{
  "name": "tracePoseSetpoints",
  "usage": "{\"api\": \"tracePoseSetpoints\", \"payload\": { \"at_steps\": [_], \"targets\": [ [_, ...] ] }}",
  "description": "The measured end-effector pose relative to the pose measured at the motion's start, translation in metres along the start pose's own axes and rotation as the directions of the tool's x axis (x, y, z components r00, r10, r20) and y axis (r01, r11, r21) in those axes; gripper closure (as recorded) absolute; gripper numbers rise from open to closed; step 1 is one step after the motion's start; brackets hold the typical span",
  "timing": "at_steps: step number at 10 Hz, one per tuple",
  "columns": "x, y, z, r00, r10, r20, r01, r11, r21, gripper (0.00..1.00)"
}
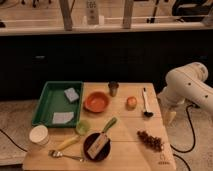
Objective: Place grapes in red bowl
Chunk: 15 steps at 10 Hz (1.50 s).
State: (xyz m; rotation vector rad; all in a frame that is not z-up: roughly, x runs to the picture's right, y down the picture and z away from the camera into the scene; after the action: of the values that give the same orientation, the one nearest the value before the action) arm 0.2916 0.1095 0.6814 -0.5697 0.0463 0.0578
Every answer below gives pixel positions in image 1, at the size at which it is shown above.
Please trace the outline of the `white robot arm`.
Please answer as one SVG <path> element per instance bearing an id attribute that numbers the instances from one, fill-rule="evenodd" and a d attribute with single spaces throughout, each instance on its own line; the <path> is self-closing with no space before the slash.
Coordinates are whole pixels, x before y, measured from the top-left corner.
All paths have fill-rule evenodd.
<path id="1" fill-rule="evenodd" d="M 166 86 L 157 95 L 164 125 L 173 121 L 176 116 L 175 107 L 185 100 L 213 114 L 213 88 L 205 84 L 207 78 L 208 69 L 200 62 L 174 68 L 166 74 Z"/>

